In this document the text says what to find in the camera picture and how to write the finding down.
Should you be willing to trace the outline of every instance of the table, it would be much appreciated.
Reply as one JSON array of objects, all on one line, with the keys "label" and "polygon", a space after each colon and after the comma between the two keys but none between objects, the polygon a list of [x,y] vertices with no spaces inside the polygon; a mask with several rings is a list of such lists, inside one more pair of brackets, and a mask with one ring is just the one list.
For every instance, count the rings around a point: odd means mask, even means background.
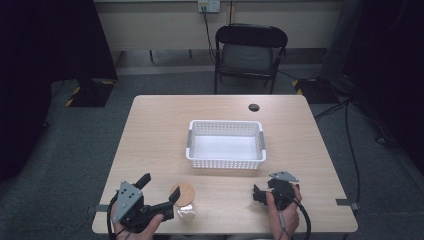
[{"label": "table", "polygon": [[[250,104],[258,112],[248,109]],[[267,159],[257,170],[193,169],[185,157],[192,120],[261,122]],[[171,187],[190,182],[195,188],[196,217],[163,222],[158,234],[270,233],[267,207],[252,199],[253,185],[265,189],[270,172],[286,170],[300,182],[302,203],[313,232],[354,232],[346,195],[311,114],[299,95],[167,95],[134,99],[100,204],[108,204],[122,180],[136,182],[145,173],[145,204],[167,201]],[[301,216],[298,232],[306,231]],[[93,231],[107,233],[106,213],[98,212]]]}]

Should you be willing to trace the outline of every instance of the basket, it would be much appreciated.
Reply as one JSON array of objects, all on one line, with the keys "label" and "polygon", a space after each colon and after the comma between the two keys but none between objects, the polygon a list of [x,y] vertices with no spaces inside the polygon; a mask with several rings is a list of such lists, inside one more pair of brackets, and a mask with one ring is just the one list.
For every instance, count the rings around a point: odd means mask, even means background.
[{"label": "basket", "polygon": [[262,125],[254,121],[193,120],[186,157],[193,168],[257,169],[266,159]]}]

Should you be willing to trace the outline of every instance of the round wooden lid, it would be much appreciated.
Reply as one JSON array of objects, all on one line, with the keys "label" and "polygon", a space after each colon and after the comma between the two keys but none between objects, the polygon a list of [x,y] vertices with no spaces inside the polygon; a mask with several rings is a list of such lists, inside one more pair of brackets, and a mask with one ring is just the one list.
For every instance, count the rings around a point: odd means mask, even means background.
[{"label": "round wooden lid", "polygon": [[183,183],[177,183],[174,186],[172,186],[171,191],[169,192],[169,195],[171,195],[175,189],[177,189],[177,187],[180,187],[180,198],[178,199],[178,201],[175,203],[175,206],[177,207],[184,207],[189,205],[193,199],[194,199],[194,187],[187,182],[183,182]]}]

